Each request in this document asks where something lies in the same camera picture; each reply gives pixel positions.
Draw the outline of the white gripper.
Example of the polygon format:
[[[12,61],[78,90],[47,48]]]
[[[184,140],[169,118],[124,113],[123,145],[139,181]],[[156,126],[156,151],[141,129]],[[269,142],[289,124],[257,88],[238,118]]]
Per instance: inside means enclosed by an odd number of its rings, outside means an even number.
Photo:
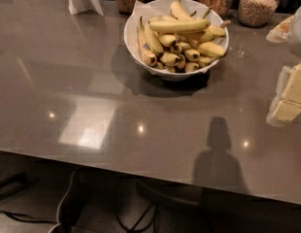
[[[266,40],[279,44],[288,43],[292,54],[301,58],[301,6],[275,26]],[[279,74],[276,96],[272,100],[266,122],[273,126],[284,126],[301,114],[301,62],[293,68],[284,66]]]

